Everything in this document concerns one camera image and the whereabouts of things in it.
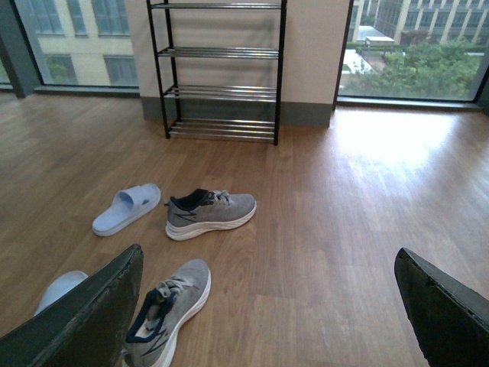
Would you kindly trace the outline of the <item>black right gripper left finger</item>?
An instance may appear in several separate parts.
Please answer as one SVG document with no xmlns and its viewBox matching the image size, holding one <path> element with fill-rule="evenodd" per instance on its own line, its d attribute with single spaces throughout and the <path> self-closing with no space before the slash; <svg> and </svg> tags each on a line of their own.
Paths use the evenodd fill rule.
<svg viewBox="0 0 489 367">
<path fill-rule="evenodd" d="M 3 366 L 114 366 L 136 308 L 139 244 L 1 339 Z"/>
</svg>

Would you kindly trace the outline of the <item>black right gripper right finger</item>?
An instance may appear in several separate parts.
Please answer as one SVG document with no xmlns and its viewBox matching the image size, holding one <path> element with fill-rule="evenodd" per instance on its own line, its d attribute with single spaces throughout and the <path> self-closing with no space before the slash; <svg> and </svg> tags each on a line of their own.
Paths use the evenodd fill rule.
<svg viewBox="0 0 489 367">
<path fill-rule="evenodd" d="M 398 251 L 394 273 L 430 366 L 488 365 L 488 299 L 408 248 Z"/>
</svg>

